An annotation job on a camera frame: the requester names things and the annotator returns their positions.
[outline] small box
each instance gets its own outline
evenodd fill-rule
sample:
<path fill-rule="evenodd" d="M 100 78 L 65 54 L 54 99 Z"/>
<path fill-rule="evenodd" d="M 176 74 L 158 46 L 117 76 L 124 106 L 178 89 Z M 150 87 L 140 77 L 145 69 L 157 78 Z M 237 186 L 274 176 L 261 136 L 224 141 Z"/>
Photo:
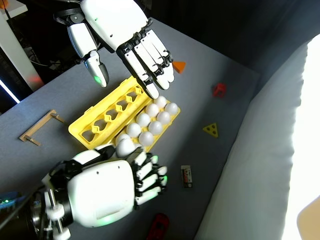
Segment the small box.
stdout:
<path fill-rule="evenodd" d="M 185 189 L 191 189 L 193 184 L 192 184 L 190 165 L 182 165 L 181 166 L 181 173 L 182 173 L 183 187 Z"/>

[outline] red toy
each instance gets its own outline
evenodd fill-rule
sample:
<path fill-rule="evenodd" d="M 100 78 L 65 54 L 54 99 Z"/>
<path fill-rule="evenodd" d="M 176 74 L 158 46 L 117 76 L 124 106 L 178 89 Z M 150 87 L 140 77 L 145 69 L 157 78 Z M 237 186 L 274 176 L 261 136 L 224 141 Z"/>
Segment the red toy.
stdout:
<path fill-rule="evenodd" d="M 146 240 L 163 240 L 168 230 L 169 218 L 163 213 L 158 213 L 152 222 L 151 229 Z"/>
<path fill-rule="evenodd" d="M 213 96 L 223 98 L 226 94 L 227 86 L 224 83 L 218 83 L 213 89 Z"/>

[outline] light strip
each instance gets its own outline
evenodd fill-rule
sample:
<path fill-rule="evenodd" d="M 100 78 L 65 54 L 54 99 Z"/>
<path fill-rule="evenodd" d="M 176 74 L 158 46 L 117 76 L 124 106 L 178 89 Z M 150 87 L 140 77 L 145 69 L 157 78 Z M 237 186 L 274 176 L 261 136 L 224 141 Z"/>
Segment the light strip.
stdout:
<path fill-rule="evenodd" d="M 0 85 L 12 97 L 12 99 L 15 100 L 17 104 L 20 103 L 19 99 L 12 93 L 12 91 L 10 91 L 9 88 L 7 88 L 7 86 L 1 81 L 1 79 L 0 79 Z"/>

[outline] hole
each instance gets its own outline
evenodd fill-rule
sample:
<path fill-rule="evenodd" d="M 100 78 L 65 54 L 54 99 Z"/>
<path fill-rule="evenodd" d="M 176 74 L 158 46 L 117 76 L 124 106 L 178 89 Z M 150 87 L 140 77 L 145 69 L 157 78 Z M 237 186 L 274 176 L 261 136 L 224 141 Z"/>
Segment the hole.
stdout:
<path fill-rule="evenodd" d="M 125 110 L 128 106 L 128 103 L 125 100 L 118 101 L 116 104 L 122 106 L 122 110 Z"/>
<path fill-rule="evenodd" d="M 91 130 L 88 130 L 82 133 L 82 137 L 84 137 L 88 142 L 91 142 L 94 139 L 95 134 Z"/>
<path fill-rule="evenodd" d="M 132 102 L 134 102 L 137 98 L 137 94 L 134 91 L 129 92 L 127 96 L 130 96 L 132 98 Z"/>
<path fill-rule="evenodd" d="M 100 129 L 100 131 L 101 131 L 101 130 L 105 129 L 107 123 L 105 122 L 105 120 L 100 119 L 100 120 L 98 120 L 98 121 L 95 121 L 94 125 L 95 125 L 95 126 L 98 126 L 99 129 Z"/>
<path fill-rule="evenodd" d="M 111 120 L 114 120 L 118 115 L 118 113 L 116 112 L 115 109 L 111 109 L 111 110 L 107 111 L 105 114 L 110 115 Z"/>

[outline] yellow egg carton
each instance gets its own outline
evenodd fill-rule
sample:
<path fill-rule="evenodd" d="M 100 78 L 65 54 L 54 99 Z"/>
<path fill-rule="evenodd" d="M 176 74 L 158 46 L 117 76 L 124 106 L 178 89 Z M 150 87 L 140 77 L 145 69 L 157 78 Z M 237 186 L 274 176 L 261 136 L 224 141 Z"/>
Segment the yellow egg carton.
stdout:
<path fill-rule="evenodd" d="M 84 114 L 74 121 L 68 128 L 69 132 L 78 139 L 86 148 L 115 143 L 118 135 L 125 133 L 126 126 L 136 122 L 139 113 L 145 112 L 145 108 L 152 99 L 148 97 L 137 80 L 131 76 L 124 80 L 119 87 L 113 90 L 108 96 L 90 107 Z M 174 119 L 180 113 L 171 116 L 168 124 L 163 125 L 163 130 L 159 135 L 155 135 L 151 146 L 145 150 L 148 152 Z M 148 131 L 148 127 L 142 127 L 143 132 Z M 132 138 L 134 143 L 139 143 L 138 138 Z"/>

